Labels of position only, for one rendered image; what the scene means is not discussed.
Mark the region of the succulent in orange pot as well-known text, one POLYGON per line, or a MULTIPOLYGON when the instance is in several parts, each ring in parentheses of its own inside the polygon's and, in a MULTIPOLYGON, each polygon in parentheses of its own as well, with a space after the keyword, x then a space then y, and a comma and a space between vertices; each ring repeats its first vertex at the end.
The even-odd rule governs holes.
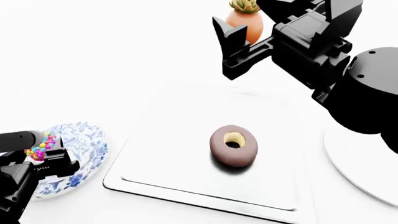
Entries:
POLYGON ((247 26, 246 40, 255 44, 263 31, 263 20, 256 0, 229 0, 229 6, 233 8, 225 22, 233 27, 247 26))

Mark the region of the white rectangular tray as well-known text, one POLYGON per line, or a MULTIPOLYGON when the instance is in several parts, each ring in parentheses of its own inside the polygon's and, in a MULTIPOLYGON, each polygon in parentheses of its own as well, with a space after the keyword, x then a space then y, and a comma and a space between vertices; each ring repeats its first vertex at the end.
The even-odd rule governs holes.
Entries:
POLYGON ((166 83, 137 117, 103 185, 269 224, 317 224, 294 111, 290 100, 273 92, 166 83), (211 135, 228 124, 257 140, 257 156, 243 169, 211 155, 211 135))

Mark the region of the chocolate glazed donut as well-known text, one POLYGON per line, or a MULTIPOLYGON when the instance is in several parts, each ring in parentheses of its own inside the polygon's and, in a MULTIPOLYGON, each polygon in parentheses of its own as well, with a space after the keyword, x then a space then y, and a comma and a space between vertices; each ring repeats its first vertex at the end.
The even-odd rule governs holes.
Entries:
POLYGON ((247 129, 227 125, 218 128, 211 135, 210 151, 226 166, 246 167, 255 160, 258 143, 247 129))

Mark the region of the blue floral porcelain plate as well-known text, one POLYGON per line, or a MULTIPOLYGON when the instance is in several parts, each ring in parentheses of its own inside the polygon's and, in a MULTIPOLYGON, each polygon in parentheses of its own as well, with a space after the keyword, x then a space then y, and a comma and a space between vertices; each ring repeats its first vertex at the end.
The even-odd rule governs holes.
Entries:
POLYGON ((88 122, 65 123, 44 130, 60 136, 71 160, 80 163, 80 169, 69 177, 46 177, 39 184, 32 201, 53 199, 65 195, 94 176, 108 155, 106 133, 88 122))

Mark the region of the colourful candy sprinkle donut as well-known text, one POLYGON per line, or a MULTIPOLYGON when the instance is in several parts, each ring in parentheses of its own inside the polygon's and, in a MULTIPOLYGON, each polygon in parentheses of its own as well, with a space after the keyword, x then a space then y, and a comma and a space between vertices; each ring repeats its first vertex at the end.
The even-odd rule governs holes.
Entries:
POLYGON ((43 162, 46 156, 46 151, 54 148, 57 143, 57 136, 53 132, 45 132, 42 142, 30 149, 24 151, 25 155, 34 161, 43 162))

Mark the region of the plain white round plate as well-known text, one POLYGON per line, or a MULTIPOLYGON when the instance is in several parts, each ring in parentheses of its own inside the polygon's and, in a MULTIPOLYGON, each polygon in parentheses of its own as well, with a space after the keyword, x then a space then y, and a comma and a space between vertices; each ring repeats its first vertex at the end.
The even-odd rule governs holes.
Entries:
POLYGON ((335 169, 362 192, 398 208, 398 154, 380 134, 359 134, 329 128, 323 135, 325 152, 335 169))

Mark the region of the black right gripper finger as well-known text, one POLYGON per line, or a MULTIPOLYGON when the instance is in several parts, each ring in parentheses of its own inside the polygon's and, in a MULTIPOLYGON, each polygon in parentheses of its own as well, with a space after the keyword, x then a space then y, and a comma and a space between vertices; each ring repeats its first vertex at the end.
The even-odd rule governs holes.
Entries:
POLYGON ((247 25, 233 27, 220 18, 213 16, 212 24, 220 43, 223 61, 226 63, 243 63, 248 56, 250 42, 246 40, 247 25))
POLYGON ((286 24, 290 16, 300 17, 308 9, 326 19, 325 0, 256 0, 256 3, 275 24, 286 24))

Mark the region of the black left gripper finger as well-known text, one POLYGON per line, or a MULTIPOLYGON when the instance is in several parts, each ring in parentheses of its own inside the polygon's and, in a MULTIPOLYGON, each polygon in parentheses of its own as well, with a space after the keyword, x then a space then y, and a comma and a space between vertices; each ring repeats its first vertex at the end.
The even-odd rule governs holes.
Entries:
POLYGON ((0 152, 23 151, 37 147, 44 140, 39 131, 21 131, 0 134, 0 152))
POLYGON ((72 161, 66 149, 56 149, 47 151, 45 162, 43 163, 43 176, 68 177, 74 175, 80 169, 77 160, 72 161))

